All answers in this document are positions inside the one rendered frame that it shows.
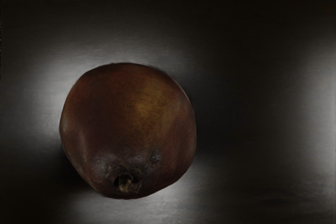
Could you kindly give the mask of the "dark red-brown pear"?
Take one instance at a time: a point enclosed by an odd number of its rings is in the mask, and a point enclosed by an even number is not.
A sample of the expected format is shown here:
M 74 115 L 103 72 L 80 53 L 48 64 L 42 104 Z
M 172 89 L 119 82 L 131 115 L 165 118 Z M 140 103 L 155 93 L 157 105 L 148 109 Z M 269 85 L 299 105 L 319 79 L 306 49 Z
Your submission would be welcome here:
M 67 95 L 59 135 L 78 174 L 115 199 L 145 197 L 175 183 L 196 152 L 186 93 L 165 72 L 136 63 L 84 73 Z

